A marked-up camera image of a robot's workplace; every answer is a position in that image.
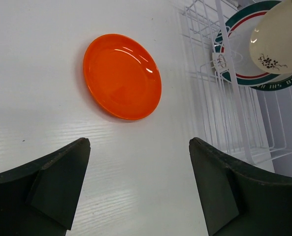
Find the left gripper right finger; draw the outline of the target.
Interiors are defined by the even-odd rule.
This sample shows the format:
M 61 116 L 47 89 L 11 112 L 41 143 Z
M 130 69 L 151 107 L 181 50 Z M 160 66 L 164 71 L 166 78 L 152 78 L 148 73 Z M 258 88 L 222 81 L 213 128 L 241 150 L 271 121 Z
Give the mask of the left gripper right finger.
M 200 138 L 190 158 L 210 236 L 292 236 L 292 177 L 223 153 Z

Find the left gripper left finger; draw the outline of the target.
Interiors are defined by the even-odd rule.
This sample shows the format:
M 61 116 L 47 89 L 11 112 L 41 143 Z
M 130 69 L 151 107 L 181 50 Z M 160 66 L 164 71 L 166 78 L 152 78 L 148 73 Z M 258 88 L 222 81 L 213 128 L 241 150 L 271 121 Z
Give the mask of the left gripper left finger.
M 74 221 L 90 141 L 0 173 L 0 236 L 64 236 Z

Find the white plate dark green rim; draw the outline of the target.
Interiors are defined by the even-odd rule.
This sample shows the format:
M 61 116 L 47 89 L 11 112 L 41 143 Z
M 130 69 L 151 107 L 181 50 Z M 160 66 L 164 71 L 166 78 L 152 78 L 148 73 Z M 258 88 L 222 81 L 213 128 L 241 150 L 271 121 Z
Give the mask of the white plate dark green rim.
M 260 91 L 277 91 L 292 86 L 292 74 L 282 74 L 269 83 L 252 87 Z

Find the white plate teal red rim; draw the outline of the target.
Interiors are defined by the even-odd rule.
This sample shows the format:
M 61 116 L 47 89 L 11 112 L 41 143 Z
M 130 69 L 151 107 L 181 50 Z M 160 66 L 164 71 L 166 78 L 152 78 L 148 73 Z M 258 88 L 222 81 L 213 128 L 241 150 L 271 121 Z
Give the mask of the white plate teal red rim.
M 270 74 L 259 69 L 251 59 L 249 44 L 251 34 L 264 15 L 279 4 L 278 0 L 268 0 L 253 3 L 231 16 L 225 23 L 230 53 L 225 49 L 222 32 L 219 31 L 214 39 L 212 60 L 217 73 L 231 82 L 228 57 L 232 55 L 237 83 L 241 86 L 262 85 L 276 79 L 279 75 Z

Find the orange plate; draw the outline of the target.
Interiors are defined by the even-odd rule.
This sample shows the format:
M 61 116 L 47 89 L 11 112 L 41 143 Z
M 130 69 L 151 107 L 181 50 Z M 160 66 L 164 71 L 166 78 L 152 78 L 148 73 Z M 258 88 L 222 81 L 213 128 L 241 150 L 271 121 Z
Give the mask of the orange plate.
M 97 37 L 85 51 L 83 74 L 92 98 L 114 117 L 140 120 L 160 102 L 159 69 L 148 51 L 127 36 Z

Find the cream plate black brush mark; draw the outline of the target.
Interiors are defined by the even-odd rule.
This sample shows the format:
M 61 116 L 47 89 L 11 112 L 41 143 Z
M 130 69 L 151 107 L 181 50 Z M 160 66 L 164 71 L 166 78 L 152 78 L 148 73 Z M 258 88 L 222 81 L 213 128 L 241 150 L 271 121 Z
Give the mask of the cream plate black brush mark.
M 252 32 L 249 52 L 267 73 L 292 73 L 292 0 L 278 3 L 263 16 Z

